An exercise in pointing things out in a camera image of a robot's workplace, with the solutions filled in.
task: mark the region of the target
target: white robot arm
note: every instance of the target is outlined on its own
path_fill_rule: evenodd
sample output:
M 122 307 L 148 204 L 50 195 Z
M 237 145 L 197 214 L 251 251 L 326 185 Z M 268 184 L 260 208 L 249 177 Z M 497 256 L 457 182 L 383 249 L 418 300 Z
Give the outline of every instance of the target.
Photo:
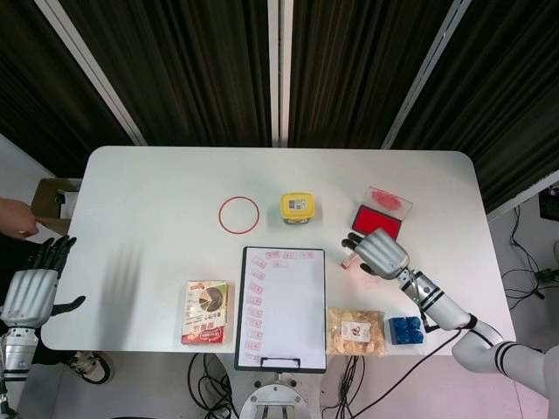
M 532 388 L 549 399 L 549 417 L 559 417 L 559 347 L 546 354 L 503 340 L 487 323 L 458 306 L 421 271 L 409 268 L 410 258 L 384 230 L 365 238 L 349 233 L 342 245 L 354 250 L 365 264 L 362 268 L 384 279 L 396 279 L 400 289 L 418 306 L 427 332 L 467 329 L 454 345 L 452 355 L 474 373 L 499 373 Z M 425 315 L 437 326 L 428 326 Z

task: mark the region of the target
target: human hand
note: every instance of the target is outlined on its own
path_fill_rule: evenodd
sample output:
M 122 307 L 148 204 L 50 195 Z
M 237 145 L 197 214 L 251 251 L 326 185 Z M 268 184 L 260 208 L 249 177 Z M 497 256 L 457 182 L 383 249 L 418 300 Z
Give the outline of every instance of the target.
M 37 219 L 29 205 L 0 198 L 0 233 L 17 240 L 37 234 Z

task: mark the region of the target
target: red ink pad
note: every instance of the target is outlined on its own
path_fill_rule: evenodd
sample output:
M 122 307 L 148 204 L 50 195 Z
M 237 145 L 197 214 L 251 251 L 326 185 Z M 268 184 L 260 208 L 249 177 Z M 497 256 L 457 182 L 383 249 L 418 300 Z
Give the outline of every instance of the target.
M 367 236 L 376 229 L 384 229 L 390 237 L 394 240 L 398 237 L 398 232 L 400 231 L 400 225 L 402 222 L 387 216 L 381 212 L 375 211 L 365 205 L 359 207 L 357 215 L 351 228 L 358 233 Z

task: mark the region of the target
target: yellow container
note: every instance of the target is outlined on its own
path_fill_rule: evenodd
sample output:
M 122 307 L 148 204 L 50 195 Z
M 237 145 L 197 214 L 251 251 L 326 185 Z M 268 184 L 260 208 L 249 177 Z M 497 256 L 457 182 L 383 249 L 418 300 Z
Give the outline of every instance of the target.
M 305 192 L 293 192 L 281 197 L 281 216 L 288 224 L 304 224 L 314 217 L 314 197 Z

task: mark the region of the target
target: red ring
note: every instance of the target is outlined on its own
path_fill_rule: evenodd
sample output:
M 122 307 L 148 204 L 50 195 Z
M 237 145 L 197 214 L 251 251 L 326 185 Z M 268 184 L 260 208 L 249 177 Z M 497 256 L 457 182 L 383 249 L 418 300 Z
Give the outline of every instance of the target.
M 233 231 L 233 230 L 229 230 L 227 227 L 225 227 L 225 224 L 224 224 L 223 220 L 221 219 L 221 211 L 223 211 L 224 206 L 225 206 L 227 203 L 231 202 L 233 199 L 245 199 L 246 201 L 249 201 L 250 203 L 252 203 L 252 205 L 254 205 L 254 208 L 256 208 L 256 221 L 254 222 L 254 224 L 252 225 L 252 227 L 251 227 L 250 229 L 245 230 L 245 231 Z M 221 227 L 222 227 L 225 231 L 227 231 L 228 233 L 231 233 L 231 234 L 245 234 L 245 233 L 248 233 L 249 231 L 254 230 L 254 227 L 256 227 L 256 224 L 259 223 L 259 219 L 260 219 L 260 209 L 259 209 L 259 206 L 258 206 L 251 198 L 249 198 L 248 196 L 232 196 L 231 198 L 227 199 L 224 203 L 222 203 L 222 204 L 221 204 L 221 207 L 219 207 L 219 216 L 218 216 L 218 219 L 219 219 L 219 224 L 221 225 Z

